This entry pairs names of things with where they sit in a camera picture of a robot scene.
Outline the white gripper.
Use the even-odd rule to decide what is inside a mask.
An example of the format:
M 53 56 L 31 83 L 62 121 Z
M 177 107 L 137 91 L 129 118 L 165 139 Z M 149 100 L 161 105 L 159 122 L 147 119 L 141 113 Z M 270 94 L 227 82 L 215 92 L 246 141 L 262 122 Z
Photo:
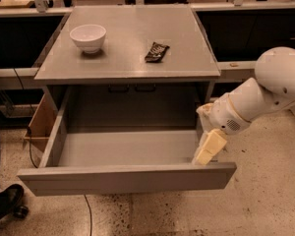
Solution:
M 197 113 L 204 131 L 195 152 L 199 165 L 207 165 L 226 146 L 226 134 L 235 135 L 251 125 L 236 112 L 228 93 L 213 104 L 199 106 Z

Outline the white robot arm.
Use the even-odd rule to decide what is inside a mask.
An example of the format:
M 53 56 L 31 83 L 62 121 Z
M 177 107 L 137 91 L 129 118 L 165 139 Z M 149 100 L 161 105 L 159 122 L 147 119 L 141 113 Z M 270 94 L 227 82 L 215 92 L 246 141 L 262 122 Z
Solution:
M 197 109 L 203 134 L 192 162 L 208 164 L 229 135 L 250 127 L 257 118 L 295 105 L 295 49 L 275 47 L 263 53 L 255 75 L 213 103 Z

